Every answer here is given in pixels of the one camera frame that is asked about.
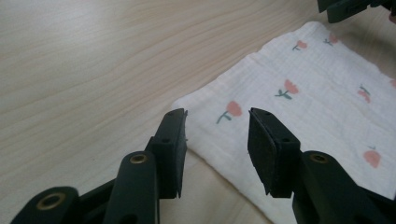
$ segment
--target brass insert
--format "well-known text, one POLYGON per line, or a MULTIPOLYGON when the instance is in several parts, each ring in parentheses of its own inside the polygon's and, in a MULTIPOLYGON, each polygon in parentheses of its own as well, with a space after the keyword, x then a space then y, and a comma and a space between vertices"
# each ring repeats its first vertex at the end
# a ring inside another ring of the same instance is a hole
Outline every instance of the brass insert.
POLYGON ((59 204, 61 204, 64 199, 66 198, 66 195, 62 192, 55 192, 47 195, 43 199, 40 200, 37 204, 37 209, 38 210, 50 210, 54 207, 57 207, 59 204))

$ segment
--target metal screw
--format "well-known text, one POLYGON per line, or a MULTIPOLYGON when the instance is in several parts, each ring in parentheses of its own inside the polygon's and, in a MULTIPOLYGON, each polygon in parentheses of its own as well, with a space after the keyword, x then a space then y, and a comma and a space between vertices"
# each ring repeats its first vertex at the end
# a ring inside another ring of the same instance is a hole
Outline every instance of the metal screw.
POLYGON ((311 161, 315 161, 315 162, 323 163, 323 164, 329 162, 327 157, 320 155, 320 154, 311 154, 309 156, 309 159, 311 159, 311 161))
POLYGON ((65 198, 66 195, 62 192, 51 193, 41 199, 40 202, 38 202, 36 208, 42 211, 50 210, 61 204, 65 198))
POLYGON ((148 160, 148 157, 144 154, 138 154, 131 157, 129 160, 133 164, 143 163, 148 160))

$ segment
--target pink flower print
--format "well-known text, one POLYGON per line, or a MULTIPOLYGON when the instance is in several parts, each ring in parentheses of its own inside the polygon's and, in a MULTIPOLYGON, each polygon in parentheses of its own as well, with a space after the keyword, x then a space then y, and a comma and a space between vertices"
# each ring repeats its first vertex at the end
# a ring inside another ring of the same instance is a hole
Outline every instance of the pink flower print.
POLYGON ((362 85, 361 89, 358 91, 358 94, 364 97, 364 100, 366 100, 367 104, 370 104, 370 92, 368 92, 362 85))
POLYGON ((396 89, 396 79, 391 80, 390 84, 396 89))
POLYGON ((363 157, 366 159, 370 165, 374 168, 378 167, 379 161, 381 160, 381 155, 377 151, 375 151, 375 147, 369 147, 371 150, 364 152, 363 157))
POLYGON ((278 95, 275 95, 275 96, 283 96, 283 97, 285 97, 286 99, 291 100, 292 98, 291 98, 291 96, 288 95, 288 93, 291 93, 291 94, 296 94, 296 93, 298 93, 298 89, 297 89, 296 85, 294 85, 294 84, 293 84, 290 80, 288 80, 288 79, 286 79, 286 81, 285 81, 285 88, 286 88, 285 91, 279 90, 279 91, 278 91, 278 95))
POLYGON ((338 39, 334 34, 329 34, 329 39, 326 38, 323 42, 332 46, 338 42, 338 39))
POLYGON ((231 114, 234 117, 239 117, 242 115, 242 109, 237 102, 231 101, 230 103, 228 103, 227 110, 219 117, 218 122, 216 123, 220 123, 222 118, 231 120, 231 117, 228 114, 231 114))
POLYGON ((307 47, 308 47, 308 45, 306 43, 304 43, 303 41, 299 40, 299 41, 297 41, 297 45, 294 46, 293 50, 295 50, 295 49, 297 49, 297 50, 306 49, 307 47))

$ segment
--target white cloth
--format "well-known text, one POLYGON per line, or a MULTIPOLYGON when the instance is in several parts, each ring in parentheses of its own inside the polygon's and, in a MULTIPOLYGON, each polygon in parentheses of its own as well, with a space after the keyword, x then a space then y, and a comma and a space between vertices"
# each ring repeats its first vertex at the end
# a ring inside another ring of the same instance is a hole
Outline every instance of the white cloth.
POLYGON ((309 22, 271 40, 172 107, 189 111, 191 150, 272 221, 295 223, 291 199, 266 196, 250 161, 249 109, 270 111, 300 140, 302 151, 332 155, 358 185, 393 199, 395 99, 396 80, 322 24, 309 22))

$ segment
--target wood grain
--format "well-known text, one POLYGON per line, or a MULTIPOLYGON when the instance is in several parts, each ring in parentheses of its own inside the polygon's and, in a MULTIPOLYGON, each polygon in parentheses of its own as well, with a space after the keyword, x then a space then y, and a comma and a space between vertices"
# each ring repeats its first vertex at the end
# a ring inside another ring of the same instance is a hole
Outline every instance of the wood grain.
MULTIPOLYGON (((0 223, 44 189, 114 178, 172 102, 307 21, 396 77, 388 14, 329 24, 313 0, 1 1, 0 223)), ((269 223, 190 152, 183 197, 161 210, 163 223, 269 223)))

